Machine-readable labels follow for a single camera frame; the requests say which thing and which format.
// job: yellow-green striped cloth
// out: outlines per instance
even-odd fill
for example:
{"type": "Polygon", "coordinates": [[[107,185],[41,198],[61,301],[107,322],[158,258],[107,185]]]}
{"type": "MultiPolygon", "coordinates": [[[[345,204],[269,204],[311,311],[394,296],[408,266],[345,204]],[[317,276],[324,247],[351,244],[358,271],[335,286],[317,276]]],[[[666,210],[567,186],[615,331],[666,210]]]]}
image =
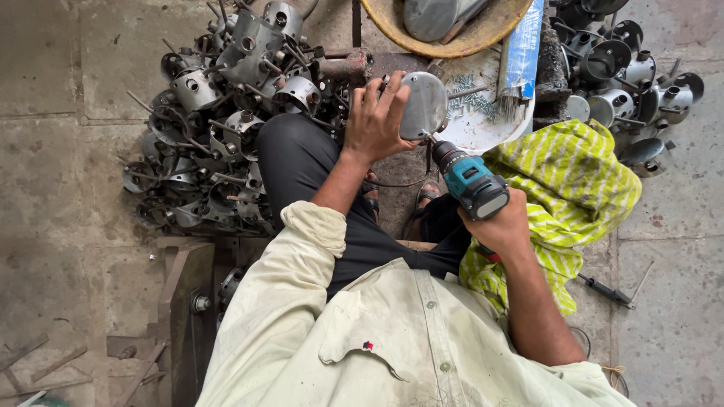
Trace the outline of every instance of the yellow-green striped cloth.
{"type": "MultiPolygon", "coordinates": [[[[485,165],[528,196],[531,245],[561,314],[576,312],[563,287],[581,270],[573,248],[614,230],[641,196],[641,181],[613,153],[611,133],[595,120],[558,123],[501,144],[485,165]]],[[[488,261],[475,238],[460,263],[460,278],[504,314],[505,268],[488,261]]]]}

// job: concrete floor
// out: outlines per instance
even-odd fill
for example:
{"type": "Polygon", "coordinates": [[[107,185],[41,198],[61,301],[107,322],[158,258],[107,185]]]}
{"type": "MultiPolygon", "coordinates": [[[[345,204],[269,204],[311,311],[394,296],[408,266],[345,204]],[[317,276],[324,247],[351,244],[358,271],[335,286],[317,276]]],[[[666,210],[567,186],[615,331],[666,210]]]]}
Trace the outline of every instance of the concrete floor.
{"type": "MultiPolygon", "coordinates": [[[[630,1],[618,19],[641,23],[658,64],[669,69],[683,58],[680,72],[701,75],[707,92],[663,136],[678,145],[678,167],[644,180],[618,231],[583,249],[584,272],[627,293],[655,261],[638,309],[614,307],[574,281],[579,312],[569,322],[591,336],[593,360],[626,367],[640,406],[724,406],[724,6],[645,3],[630,1]]],[[[164,283],[162,258],[149,259],[161,255],[155,237],[134,222],[121,191],[116,155],[136,154],[147,117],[125,91],[146,100],[158,93],[161,38],[188,46],[211,17],[196,0],[5,2],[0,54],[12,62],[0,77],[0,358],[42,332],[50,337],[12,367],[27,391],[66,384],[50,393],[74,406],[108,406],[138,366],[105,350],[106,335],[142,335],[154,322],[164,283]],[[83,344],[85,355],[29,385],[30,373],[83,344]]],[[[350,22],[348,1],[321,0],[305,31],[310,43],[349,46],[350,22]]],[[[363,38],[375,51],[399,51],[367,19],[363,38]]],[[[412,179],[421,159],[409,153],[378,171],[412,179]]],[[[382,191],[386,230],[399,231],[414,194],[382,191]]],[[[153,389],[140,393],[136,406],[153,389]]],[[[0,376],[0,406],[17,405],[13,394],[0,376]]]]}

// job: cordless drill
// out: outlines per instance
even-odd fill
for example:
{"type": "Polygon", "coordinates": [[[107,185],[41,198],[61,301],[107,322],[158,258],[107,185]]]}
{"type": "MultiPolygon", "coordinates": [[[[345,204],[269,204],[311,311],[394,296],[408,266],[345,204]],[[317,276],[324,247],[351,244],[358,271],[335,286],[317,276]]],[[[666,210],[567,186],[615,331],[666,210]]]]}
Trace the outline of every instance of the cordless drill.
{"type": "MultiPolygon", "coordinates": [[[[472,220],[493,217],[508,204],[508,182],[493,175],[482,158],[469,156],[449,141],[437,141],[432,146],[432,159],[440,168],[450,195],[460,201],[472,220]]],[[[500,263],[497,253],[481,246],[490,261],[500,263]]]]}

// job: man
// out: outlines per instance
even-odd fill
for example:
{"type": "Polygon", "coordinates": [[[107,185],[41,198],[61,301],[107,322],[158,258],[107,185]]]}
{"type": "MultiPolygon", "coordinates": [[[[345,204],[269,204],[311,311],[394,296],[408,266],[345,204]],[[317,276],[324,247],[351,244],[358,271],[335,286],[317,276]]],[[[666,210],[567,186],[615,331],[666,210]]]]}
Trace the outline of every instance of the man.
{"type": "MultiPolygon", "coordinates": [[[[341,151],[303,117],[261,131],[262,176],[285,228],[226,311],[197,406],[632,406],[559,314],[524,192],[511,188],[486,221],[458,211],[463,225],[427,253],[377,227],[360,184],[375,162],[416,147],[397,132],[410,94],[402,76],[379,100],[379,79],[355,89],[341,151]],[[507,317],[453,275],[466,230],[505,265],[507,317]]],[[[426,206],[421,230],[451,223],[445,202],[426,206]]]]}

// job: sandal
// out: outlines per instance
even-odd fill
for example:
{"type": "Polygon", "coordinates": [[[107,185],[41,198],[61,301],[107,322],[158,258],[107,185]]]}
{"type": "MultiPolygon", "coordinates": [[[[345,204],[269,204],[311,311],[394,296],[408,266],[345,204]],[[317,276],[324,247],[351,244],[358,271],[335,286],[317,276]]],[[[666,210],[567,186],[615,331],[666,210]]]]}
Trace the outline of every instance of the sandal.
{"type": "Polygon", "coordinates": [[[437,183],[437,181],[433,180],[427,180],[423,182],[423,184],[420,186],[420,189],[417,191],[417,199],[415,200],[415,209],[413,210],[412,214],[405,220],[405,223],[403,224],[402,232],[400,232],[400,239],[401,240],[407,240],[407,229],[412,222],[416,221],[417,219],[420,219],[422,217],[422,214],[425,210],[425,208],[418,208],[418,205],[420,204],[420,201],[422,201],[423,198],[428,198],[430,201],[432,201],[435,198],[439,198],[440,194],[434,192],[433,190],[429,189],[423,189],[425,188],[425,185],[433,185],[437,190],[440,190],[440,184],[437,183]]]}
{"type": "MultiPolygon", "coordinates": [[[[377,174],[372,172],[370,169],[367,171],[367,174],[365,175],[365,180],[367,177],[370,177],[372,180],[377,180],[377,174]]],[[[365,196],[367,193],[373,191],[373,190],[379,190],[379,186],[375,185],[371,182],[362,181],[362,196],[365,196]]],[[[372,210],[376,213],[376,219],[379,219],[379,201],[376,198],[364,198],[367,203],[372,206],[372,210]]]]}

